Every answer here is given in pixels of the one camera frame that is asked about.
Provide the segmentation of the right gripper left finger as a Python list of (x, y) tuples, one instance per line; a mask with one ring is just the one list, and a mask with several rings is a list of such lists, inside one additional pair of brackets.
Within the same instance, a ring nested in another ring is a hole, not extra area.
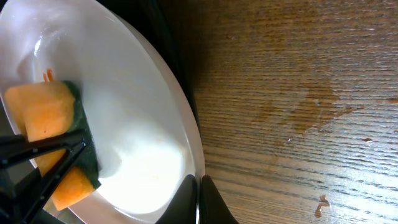
[(197, 193), (197, 180), (189, 174), (155, 224), (196, 224)]

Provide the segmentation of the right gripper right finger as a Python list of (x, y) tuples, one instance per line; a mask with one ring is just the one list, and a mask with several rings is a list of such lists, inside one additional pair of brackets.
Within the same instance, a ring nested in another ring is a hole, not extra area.
[(209, 175), (201, 179), (199, 215), (200, 224), (239, 224)]

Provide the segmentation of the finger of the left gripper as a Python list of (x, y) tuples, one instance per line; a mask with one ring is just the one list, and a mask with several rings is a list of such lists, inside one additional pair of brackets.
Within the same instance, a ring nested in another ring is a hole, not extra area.
[(44, 176), (36, 168), (16, 185), (1, 178), (1, 223), (33, 223), (86, 149), (85, 139), (82, 129), (36, 142), (27, 142), (22, 135), (2, 137), (2, 171), (51, 152), (65, 152)]

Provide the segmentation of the green and yellow sponge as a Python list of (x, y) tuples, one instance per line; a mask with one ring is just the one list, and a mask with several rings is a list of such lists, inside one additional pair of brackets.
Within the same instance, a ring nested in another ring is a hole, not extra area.
[[(12, 86), (4, 94), (21, 134), (36, 142), (78, 129), (89, 131), (80, 92), (71, 81), (51, 81)], [(101, 184), (91, 136), (75, 166), (51, 196), (58, 211), (91, 195)]]

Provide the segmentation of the white plate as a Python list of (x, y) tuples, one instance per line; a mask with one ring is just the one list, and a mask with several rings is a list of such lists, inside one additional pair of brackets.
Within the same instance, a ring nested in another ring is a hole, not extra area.
[(175, 75), (121, 13), (97, 1), (7, 1), (1, 91), (47, 69), (80, 90), (99, 189), (71, 206), (85, 223), (155, 223), (187, 175), (201, 179), (198, 125)]

